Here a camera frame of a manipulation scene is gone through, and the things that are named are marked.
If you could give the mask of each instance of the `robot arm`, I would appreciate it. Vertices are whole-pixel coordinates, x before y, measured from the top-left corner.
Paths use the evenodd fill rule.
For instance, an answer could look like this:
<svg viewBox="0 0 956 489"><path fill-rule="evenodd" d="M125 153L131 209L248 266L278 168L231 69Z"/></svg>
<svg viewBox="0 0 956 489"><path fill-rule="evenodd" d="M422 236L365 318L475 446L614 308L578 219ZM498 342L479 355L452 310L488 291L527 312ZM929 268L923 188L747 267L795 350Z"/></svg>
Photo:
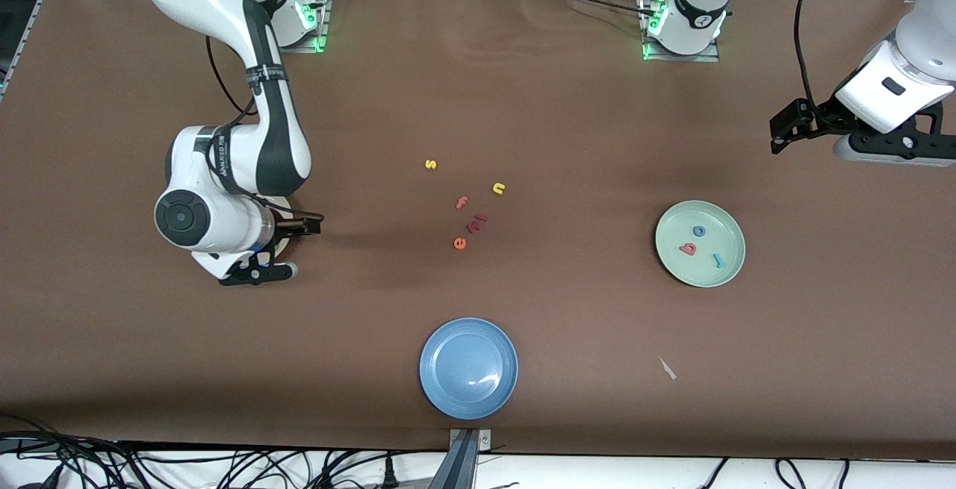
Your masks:
<svg viewBox="0 0 956 489"><path fill-rule="evenodd" d="M730 0L665 0L669 5L648 28L649 36L675 54L697 54L720 33Z"/></svg>
<svg viewBox="0 0 956 489"><path fill-rule="evenodd" d="M192 251L221 284L259 284L296 274L267 262L280 237L317 233L318 222L291 226L273 212L311 171L311 156L289 91L270 12L292 16L294 0L153 0L165 15L223 41L246 67L259 123L182 129L167 156L167 190L156 204L160 233ZM296 36L294 21L284 33ZM256 197L272 196L267 201Z"/></svg>
<svg viewBox="0 0 956 489"><path fill-rule="evenodd" d="M956 85L956 0L916 0L820 107L798 99L771 119L772 151L824 134L846 160L949 166L956 137L940 132L940 101ZM928 132L916 116L929 116Z"/></svg>

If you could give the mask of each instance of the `power cord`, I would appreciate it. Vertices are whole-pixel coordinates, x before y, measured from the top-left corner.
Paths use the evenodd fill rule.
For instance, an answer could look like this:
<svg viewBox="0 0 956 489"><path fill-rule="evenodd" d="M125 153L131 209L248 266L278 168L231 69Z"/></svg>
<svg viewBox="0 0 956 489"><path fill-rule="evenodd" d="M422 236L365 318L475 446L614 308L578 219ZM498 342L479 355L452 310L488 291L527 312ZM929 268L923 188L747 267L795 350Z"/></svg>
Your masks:
<svg viewBox="0 0 956 489"><path fill-rule="evenodd" d="M602 6L607 6L610 8L617 8L622 10L632 10L634 13L639 13L639 15L654 15L652 10L636 8L633 6L625 6L621 4L616 4L614 2L607 2L606 0L584 0L586 2L593 2L595 4L600 4Z"/></svg>
<svg viewBox="0 0 956 489"><path fill-rule="evenodd" d="M707 479L707 483L701 485L701 489L710 489L713 487L714 482L717 482L717 475L720 474L721 469L724 468L724 465L726 465L729 460L730 458L723 458L717 463L717 468L714 468L714 471L710 473L710 479Z"/></svg>
<svg viewBox="0 0 956 489"><path fill-rule="evenodd" d="M399 486L399 479L395 478L395 465L392 462L392 454L389 452L385 456L385 478L382 480L380 489L395 489Z"/></svg>
<svg viewBox="0 0 956 489"><path fill-rule="evenodd" d="M796 481L800 484L800 489L807 489L806 483L803 483L803 476L800 476L800 471L796 469L796 465L793 464L793 461L788 458L779 458L774 461L774 470L780 482L783 483L783 485L786 485L789 489L796 489L795 486L786 481L783 473L780 471L780 465L783 464L789 466L789 468L793 471L793 475L796 476ZM837 489L843 489L843 485L846 483L846 476L848 474L850 474L850 459L843 459L843 472L840 474L839 482L837 482Z"/></svg>
<svg viewBox="0 0 956 489"><path fill-rule="evenodd" d="M834 125L824 118L819 107L816 107L816 102L813 101L813 92L810 91L810 79L807 76L807 63L803 58L803 47L800 46L800 16L802 13L803 0L796 0L796 9L795 12L793 12L793 49L796 50L796 63L800 65L800 80L803 81L803 91L807 96L810 110L813 112L813 115L816 116L816 121L819 122L821 126L836 129L836 131L850 131L850 129L845 128L844 125Z"/></svg>
<svg viewBox="0 0 956 489"><path fill-rule="evenodd" d="M243 110L243 112L240 113L239 116L236 117L236 119L233 119L228 125L222 125L219 128L216 128L216 131L213 131L212 138L209 140L208 145L205 146L205 165L208 166L209 172L212 172L213 175L215 175L219 179L219 182L222 184L222 186L229 192L241 193L243 194L243 196L248 197L248 199L253 200L256 203L259 203L260 206L263 206L266 209L284 211L284 213L290 213L290 214L297 214L297 216L300 216L300 217L314 218L315 220L318 220L320 222L324 221L325 220L324 214L310 213L310 211L301 211L298 209L291 209L289 207L272 203L269 200L264 199L264 197L262 196L257 196L257 194L250 193L248 190L243 189L235 182L235 179L232 177L232 172L230 172L230 170L226 170L226 175L222 175L222 173L219 173L219 170L216 169L215 166L213 166L212 158L209 155L209 153L212 152L212 146L213 144L215 144L216 138L218 138L218 136L220 135L228 134L229 132L232 132L232 128L234 128L239 123L240 119L246 116L246 111L249 110L250 107L252 107L252 101L249 101L249 104L246 106L246 109Z"/></svg>
<svg viewBox="0 0 956 489"><path fill-rule="evenodd" d="M212 67L212 73L216 75L216 81L218 81L219 87L223 89L223 93L226 94L226 98L229 99L229 102L230 104L232 104L232 107L234 107L239 112L243 112L243 108L240 107L238 102L236 102L235 99L232 98L232 94L229 93L229 89L226 88L226 83L224 83L223 78L219 75L219 68L216 67L215 57L212 57L212 39L209 36L205 37L205 53L206 53L206 56L209 56L209 66ZM248 108L252 108L253 102L255 102L255 98L252 98L252 100L249 100ZM254 116L256 115L256 112L255 111L249 112L249 109L246 109L245 114L243 115Z"/></svg>
<svg viewBox="0 0 956 489"><path fill-rule="evenodd" d="M144 444L147 443L124 443L91 437L74 437L74 435L59 434L59 432L27 417L18 417L15 414L2 413L2 411L0 411L0 417L10 418L31 426L31 430L28 431L0 432L0 441L16 443L16 446L10 449L11 454L15 454L18 459L59 461L57 468L44 483L34 483L34 485L31 485L31 489L55 489L57 480L63 482L63 485L67 485L67 480L63 476L66 471L73 472L79 477L79 485L83 489L181 489L174 483L161 478L161 472L154 471L147 463L191 464L215 461L229 461L229 468L216 485L217 489L240 487L237 480L246 479L246 476L248 476L249 482L243 482L242 489L252 489L257 483L270 478L281 478L283 485L290 489L318 489L320 487L336 489L348 485L361 487L354 480L341 478L341 475L358 465L390 458L394 455L425 451L434 452L434 449L403 449L403 451L387 452L384 455L373 455L361 461L341 466L342 462L352 458L359 451L357 449L345 449L345 451L339 451L342 453L338 456L335 451L332 451L326 455L322 472L313 477L307 452L314 450L308 448L260 448L251 452L248 449L242 449L242 451L236 449L232 455L211 456L211 458L153 458L143 454L147 451L147 448L144 448ZM277 454L277 452L285 452L285 454L273 458L273 454ZM298 458L298 456L305 459L308 468L308 482L301 488L291 479L290 472L284 468L288 467L288 462ZM100 482L92 476L99 475L98 471L90 470L87 472L90 463L102 470L102 475L96 476L100 479ZM251 469L254 469L254 475L249 474ZM394 465L391 465L390 461L386 461L386 474L390 469L392 469L394 475ZM132 482L126 481L126 478L130 478L130 476L124 476L123 471L129 472L129 475L134 478Z"/></svg>

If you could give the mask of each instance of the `table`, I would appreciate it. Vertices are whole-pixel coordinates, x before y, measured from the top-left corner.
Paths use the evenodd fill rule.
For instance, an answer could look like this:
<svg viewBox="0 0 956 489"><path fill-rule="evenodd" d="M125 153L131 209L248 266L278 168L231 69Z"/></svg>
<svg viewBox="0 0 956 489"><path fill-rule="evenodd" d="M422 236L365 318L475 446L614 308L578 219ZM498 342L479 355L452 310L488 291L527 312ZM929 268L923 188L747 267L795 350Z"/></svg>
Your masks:
<svg viewBox="0 0 956 489"><path fill-rule="evenodd" d="M634 16L586 2L335 0L326 52L286 57L314 159L294 202L323 234L293 281L222 288L152 221L176 132L235 115L204 40L149 0L45 0L0 104L0 408L106 438L441 448L463 424L421 393L420 348L479 316L521 374L471 425L510 452L956 458L956 172L830 139L772 156L795 0L732 3L721 63L690 64L642 60ZM904 10L807 0L817 97ZM656 220L686 199L743 228L730 284L660 266Z"/></svg>

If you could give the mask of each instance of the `cable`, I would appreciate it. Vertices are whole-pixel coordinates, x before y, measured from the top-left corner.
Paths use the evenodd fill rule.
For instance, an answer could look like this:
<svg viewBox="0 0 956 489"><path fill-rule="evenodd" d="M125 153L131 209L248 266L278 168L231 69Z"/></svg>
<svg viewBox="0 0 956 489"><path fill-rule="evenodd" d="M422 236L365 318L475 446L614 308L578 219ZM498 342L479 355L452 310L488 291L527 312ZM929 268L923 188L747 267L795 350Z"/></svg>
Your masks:
<svg viewBox="0 0 956 489"><path fill-rule="evenodd" d="M399 479L395 478L395 463L392 454L385 455L385 475L382 477L380 489L395 489L399 486Z"/></svg>
<svg viewBox="0 0 956 489"><path fill-rule="evenodd" d="M332 459L332 462L329 462L329 458L332 455L332 452L328 452L328 454L325 455L325 461L322 462L322 471L318 473L318 476L315 476L315 479L312 479L310 480L310 482L306 483L305 485L306 488L307 489L310 487L315 487L318 489L330 488L332 486L332 477L334 476L334 474L332 474L332 470L338 467L338 465L341 465L342 461L345 461L345 459L351 458L351 456L356 454L358 454L358 451L356 451L355 449L349 449L349 451L344 452L344 454L339 455L337 458ZM347 468L349 467L342 467L342 470L339 472L342 472Z"/></svg>
<svg viewBox="0 0 956 489"><path fill-rule="evenodd" d="M355 485L356 487L358 487L358 489L365 489L365 487L363 487L362 485L360 485L360 484L359 484L358 482L356 482L354 479L345 478L344 480L341 480L341 482L339 482L339 483L345 483L345 482L349 482L349 483L351 483L351 485Z"/></svg>
<svg viewBox="0 0 956 489"><path fill-rule="evenodd" d="M246 456L246 457L248 458L248 456L250 456L250 455L252 455L252 454L255 454L255 452L247 452L247 453L246 453L245 455L243 455L243 456ZM140 462L141 462L141 461L150 461L150 462L152 462L152 463L170 463L170 464L178 464L178 463L211 463L211 462L215 462L215 461L226 461L226 459L232 459L233 461L235 461L235 459L236 459L236 454L233 454L233 455L224 455L224 456L221 456L221 458L195 458L195 459L162 459L162 458L148 458L148 456L140 455L139 452L134 452L134 455L136 455L136 459L137 459L138 461L140 461Z"/></svg>
<svg viewBox="0 0 956 489"><path fill-rule="evenodd" d="M245 108L242 108L242 109L239 111L239 115L236 116L231 122L229 122L229 124L230 124L230 125L239 125L239 122L241 122L243 118L245 118L246 116L249 116L250 114L252 114L252 112L249 112L249 111L252 110L252 106L253 106L253 105L255 105L255 99L254 99L254 98L253 98L253 99L249 99L249 102L246 103L246 107L245 107Z"/></svg>
<svg viewBox="0 0 956 489"><path fill-rule="evenodd" d="M640 13L641 15L653 15L653 13L654 13L654 12L652 12L652 10L641 9L641 8L636 8L636 7L632 7L632 6L624 6L624 5L621 5L621 4L616 4L616 3L614 3L614 2L607 2L607 1L604 1L604 0L584 0L584 1L586 1L586 2L594 2L595 4L600 4L600 5L602 5L602 6L607 6L607 7L611 7L611 8L618 8L618 9L622 9L622 10L632 10L634 13Z"/></svg>
<svg viewBox="0 0 956 489"><path fill-rule="evenodd" d="M237 119L242 119L243 115L245 114L239 114L239 117ZM219 170L217 170L216 167L212 165L212 159L211 157L209 157L209 152L211 152L212 150L212 144L214 143L216 136L224 132L230 132L233 126L235 125L236 125L236 121L235 119L233 119L233 121L230 122L230 124L220 126L219 128L216 128L215 132L213 132L212 139L209 140L208 145L206 145L205 147L205 165L208 166L209 172L212 172L213 175L215 175L219 179L219 182L222 183L222 186L225 187L226 190L236 190L236 192L239 192L243 194L243 196L248 197L248 199L253 200L256 203L259 203L260 206L265 207L266 209L283 211L283 213L298 214L298 216L300 217L314 218L315 220L318 220L320 222L324 221L325 216L322 213L310 213L310 211L301 211L298 209L291 209L289 207L285 207L277 203L272 203L269 200L264 199L264 197L257 196L256 194L250 193L248 190L240 187L237 183L235 183L235 180L232 180L231 172L229 173L229 175L221 175L221 173L219 173Z"/></svg>
<svg viewBox="0 0 956 489"><path fill-rule="evenodd" d="M813 92L810 91L810 79L807 76L807 63L803 59L803 47L800 46L800 16L802 13L803 0L796 0L796 9L795 12L793 12L793 49L796 50L796 63L800 65L800 80L803 81L803 91L807 96L810 110L813 112L813 115L816 116L819 125L824 126L824 128L832 128L837 131L849 131L849 129L845 128L845 125L836 126L832 122L827 121L826 118L823 117L822 112L820 112L819 107L816 107L816 102L813 101Z"/></svg>
<svg viewBox="0 0 956 489"><path fill-rule="evenodd" d="M0 434L0 439L7 440L11 438L20 439L22 437L27 437L40 440L41 438L45 438L48 442L57 444L59 447L57 453L59 461L65 468L76 472L76 474L81 477L81 482L84 488L86 487L86 480L89 479L89 476L83 472L82 467L79 464L79 458L81 456L82 458L86 459L86 461L91 461L95 463L96 466L99 466L99 468L103 471L103 475L105 475L107 479L112 479L120 489L126 489L126 484L123 481L122 476L119 476L117 473L111 471L105 463L100 461L94 452L90 451L89 448L82 446L81 441L77 437L58 434L58 432L47 429L44 427L44 425L37 421L31 420L27 417L20 417L16 414L3 413L3 411L0 411L0 417L20 421L35 428L36 430L32 432L5 432L4 434ZM99 439L83 440L89 440L98 443L102 442L99 441ZM69 464L70 459L72 459L72 462L74 462L73 465ZM140 479L140 482L143 483L143 489L151 489L149 483L146 482L145 479Z"/></svg>
<svg viewBox="0 0 956 489"><path fill-rule="evenodd" d="M707 479L707 483L704 483L704 485L701 485L701 489L710 489L711 487L713 487L714 482L716 482L717 480L717 475L720 474L721 469L724 468L724 465L726 465L729 460L730 458L723 458L720 460L719 463L717 463L717 468L715 468L714 471L710 473L710 479Z"/></svg>
<svg viewBox="0 0 956 489"><path fill-rule="evenodd" d="M224 83L223 78L219 75L219 68L216 67L216 60L214 57L212 57L212 39L209 36L205 37L205 53L206 53L206 56L209 56L209 66L212 67L212 72L213 74L216 75L216 81L218 81L219 87L223 89L223 93L226 94L226 98L229 99L229 102L230 104L232 104L232 107L242 112L243 108L240 107L238 102L236 102L235 99L232 98L232 94L229 93L229 89L226 88L226 83ZM252 101L249 101L249 104L251 105L253 102L255 102L254 97L252 98ZM246 115L254 116L256 115L256 112L247 111Z"/></svg>
<svg viewBox="0 0 956 489"><path fill-rule="evenodd" d="M843 459L843 473L839 475L839 483L837 483L836 489L843 489L848 474L850 474L850 459Z"/></svg>
<svg viewBox="0 0 956 489"><path fill-rule="evenodd" d="M170 485L170 483L165 482L164 479L160 478L160 476L157 476L156 473L150 470L150 468L147 467L145 464L141 466L143 466L143 469L144 471L146 471L146 474L153 476L153 479L156 479L157 482L160 482L166 489L180 489L179 487L175 487L173 485Z"/></svg>
<svg viewBox="0 0 956 489"><path fill-rule="evenodd" d="M249 483L246 483L246 485L243 485L243 489L252 489L252 486L255 485L256 482L259 482L260 479L266 479L267 478L266 473L269 472L270 469L276 469L277 471L281 473L281 475L273 474L270 476L284 476L284 478L286 479L286 483L288 485L288 482L290 480L289 473L279 466L280 463L282 463L283 461L287 461L288 459L294 458L294 456L296 455L304 455L304 454L306 454L305 451L292 452L290 455L286 455L284 458L279 459L279 461L273 461L273 459L270 458L270 456L266 456L267 461L270 462L270 466L263 469L263 471L259 473L259 476L256 476L255 478L250 480Z"/></svg>
<svg viewBox="0 0 956 489"><path fill-rule="evenodd" d="M385 459L389 455L394 457L395 455L420 454L421 452L431 452L431 449L399 449L399 451L386 452L385 454L382 454L382 455L374 455L372 456L372 458L365 458L365 459L362 459L361 461L356 461L350 465L342 467L338 471L333 472L331 476L329 476L329 479L333 479L336 476L341 475L343 472L349 469L354 469L358 467L358 465L363 465L370 461L379 461L379 459Z"/></svg>
<svg viewBox="0 0 956 489"><path fill-rule="evenodd" d="M786 481L786 479L783 476L783 473L780 472L781 463L786 463L789 465L789 468L791 468L791 470L793 471L793 474L796 475L796 480L800 482L800 489L807 489L806 483L803 483L803 476L800 476L800 471L796 469L796 465L794 465L793 461L790 461L789 459L779 458L779 459L776 459L776 461L774 461L774 470L776 471L777 477L780 479L780 482L782 482L783 485L786 485L787 487L789 487L789 489L796 489L795 486L790 485L789 482Z"/></svg>
<svg viewBox="0 0 956 489"><path fill-rule="evenodd" d="M243 465L241 469L236 470L236 468L239 468L239 465L242 465L243 462L246 462L246 459L248 458L245 458L242 461L239 461L238 463L236 463L236 465L230 467L229 470L226 471L226 474L223 476L223 478L219 480L219 484L216 485L216 489L229 488L230 483L235 482L235 480L239 478L239 475L242 474L242 472L245 472L246 469L248 469L250 466L259 462L259 459L266 458L266 456L268 456L270 453L271 452L256 452L256 454L259 455L258 458L254 458L249 463L246 463L246 465Z"/></svg>

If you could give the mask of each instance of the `plate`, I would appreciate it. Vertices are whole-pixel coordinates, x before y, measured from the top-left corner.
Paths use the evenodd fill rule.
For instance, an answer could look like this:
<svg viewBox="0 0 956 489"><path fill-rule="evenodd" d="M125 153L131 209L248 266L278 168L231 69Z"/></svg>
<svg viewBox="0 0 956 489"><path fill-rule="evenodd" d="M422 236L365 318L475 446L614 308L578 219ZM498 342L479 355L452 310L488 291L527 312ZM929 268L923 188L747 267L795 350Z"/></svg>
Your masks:
<svg viewBox="0 0 956 489"><path fill-rule="evenodd" d="M694 233L694 228L704 228L703 234ZM668 209L660 217L654 239L663 266L674 278L696 287L731 281L747 254L744 231L737 221L706 201L684 201ZM693 255L686 252L691 250L687 244L693 245Z"/></svg>
<svg viewBox="0 0 956 489"><path fill-rule="evenodd" d="M505 331L467 317L432 333L419 378L428 400L448 417L477 420L505 405L518 381L518 355Z"/></svg>

